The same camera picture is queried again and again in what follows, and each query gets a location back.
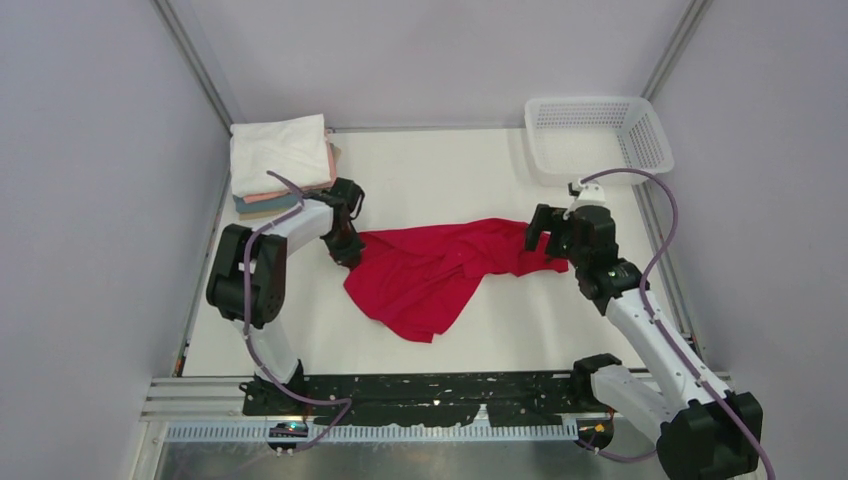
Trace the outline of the red t shirt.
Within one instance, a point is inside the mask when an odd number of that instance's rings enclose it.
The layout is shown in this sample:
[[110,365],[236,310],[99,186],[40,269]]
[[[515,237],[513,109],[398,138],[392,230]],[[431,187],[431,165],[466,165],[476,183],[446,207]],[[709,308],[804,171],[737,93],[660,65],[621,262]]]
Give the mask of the red t shirt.
[[344,281],[353,303],[400,338],[430,343],[458,319],[488,275],[565,273],[569,264],[524,246],[526,223],[469,223],[373,230]]

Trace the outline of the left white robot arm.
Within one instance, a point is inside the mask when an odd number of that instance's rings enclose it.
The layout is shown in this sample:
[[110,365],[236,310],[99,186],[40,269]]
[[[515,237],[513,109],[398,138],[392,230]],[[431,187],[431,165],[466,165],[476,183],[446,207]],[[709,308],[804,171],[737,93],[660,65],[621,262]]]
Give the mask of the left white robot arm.
[[354,181],[337,178],[328,189],[304,192],[276,172],[295,198],[293,207],[259,227],[226,226],[221,234],[206,287],[207,302],[240,329],[255,376],[285,397],[310,406],[337,407],[346,413],[349,399],[310,399],[292,386],[302,362],[278,316],[285,301],[287,263],[307,244],[324,242],[333,262],[354,269],[365,243],[353,222],[365,199]]

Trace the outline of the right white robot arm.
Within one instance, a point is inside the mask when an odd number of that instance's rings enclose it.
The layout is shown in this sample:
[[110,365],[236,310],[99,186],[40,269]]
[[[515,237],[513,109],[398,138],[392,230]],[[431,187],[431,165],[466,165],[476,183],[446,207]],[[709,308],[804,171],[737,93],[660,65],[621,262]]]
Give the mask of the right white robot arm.
[[656,306],[640,269],[621,257],[610,211],[537,205],[525,233],[530,252],[573,267],[581,294],[628,340],[655,388],[610,354],[575,363],[577,391],[624,415],[655,444],[671,479],[727,479],[755,471],[763,411],[750,393],[734,392],[712,372]]

